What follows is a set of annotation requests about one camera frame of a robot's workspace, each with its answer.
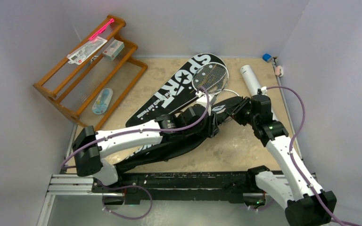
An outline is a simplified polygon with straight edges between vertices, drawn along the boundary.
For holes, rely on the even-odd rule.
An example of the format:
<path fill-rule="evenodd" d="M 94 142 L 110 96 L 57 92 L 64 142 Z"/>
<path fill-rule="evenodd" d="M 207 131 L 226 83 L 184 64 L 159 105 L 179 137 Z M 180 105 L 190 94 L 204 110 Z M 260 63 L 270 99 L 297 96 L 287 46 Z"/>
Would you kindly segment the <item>white shuttlecock tube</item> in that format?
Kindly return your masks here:
<path fill-rule="evenodd" d="M 253 72 L 250 65 L 244 65 L 240 68 L 240 74 L 250 92 L 251 96 L 257 95 L 257 89 L 261 88 L 255 73 Z"/>

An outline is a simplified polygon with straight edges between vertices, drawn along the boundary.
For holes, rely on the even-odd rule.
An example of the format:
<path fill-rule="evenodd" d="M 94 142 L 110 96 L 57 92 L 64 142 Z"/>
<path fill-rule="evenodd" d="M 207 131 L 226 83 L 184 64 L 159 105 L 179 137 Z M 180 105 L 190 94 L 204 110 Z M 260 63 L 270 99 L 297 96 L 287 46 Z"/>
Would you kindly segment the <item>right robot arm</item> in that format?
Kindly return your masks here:
<path fill-rule="evenodd" d="M 273 119 L 270 98 L 266 95 L 245 97 L 229 114 L 238 124 L 252 127 L 255 137 L 274 157 L 286 178 L 286 182 L 282 182 L 266 167 L 255 167 L 248 170 L 247 188 L 253 192 L 265 191 L 283 208 L 291 226 L 328 224 L 337 198 L 310 174 L 284 125 Z"/>

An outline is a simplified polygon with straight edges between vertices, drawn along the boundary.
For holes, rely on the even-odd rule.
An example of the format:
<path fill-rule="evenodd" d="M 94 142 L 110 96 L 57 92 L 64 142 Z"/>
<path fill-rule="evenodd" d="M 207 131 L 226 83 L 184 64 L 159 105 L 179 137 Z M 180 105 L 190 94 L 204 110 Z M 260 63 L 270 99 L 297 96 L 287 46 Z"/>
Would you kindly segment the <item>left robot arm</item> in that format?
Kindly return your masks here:
<path fill-rule="evenodd" d="M 166 145 L 184 147 L 189 138 L 206 139 L 218 133 L 220 120 L 212 108 L 194 105 L 178 115 L 165 114 L 140 125 L 117 130 L 96 131 L 93 126 L 81 130 L 72 144 L 76 174 L 93 176 L 111 193 L 120 190 L 122 180 L 117 167 L 106 157 L 137 146 Z"/>

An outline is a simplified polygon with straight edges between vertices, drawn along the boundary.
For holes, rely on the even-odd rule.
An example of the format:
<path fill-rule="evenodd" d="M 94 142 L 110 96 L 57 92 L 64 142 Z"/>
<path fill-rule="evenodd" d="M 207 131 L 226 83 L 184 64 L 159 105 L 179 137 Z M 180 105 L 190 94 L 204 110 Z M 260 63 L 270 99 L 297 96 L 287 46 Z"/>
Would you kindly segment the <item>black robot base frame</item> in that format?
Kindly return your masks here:
<path fill-rule="evenodd" d="M 271 171 L 282 182 L 284 174 Z M 247 171 L 123 173 L 114 185 L 102 186 L 91 176 L 59 174 L 51 177 L 49 195 L 90 195 L 109 204 L 138 205 L 141 201 L 226 201 L 254 205 L 267 193 L 257 188 Z"/>

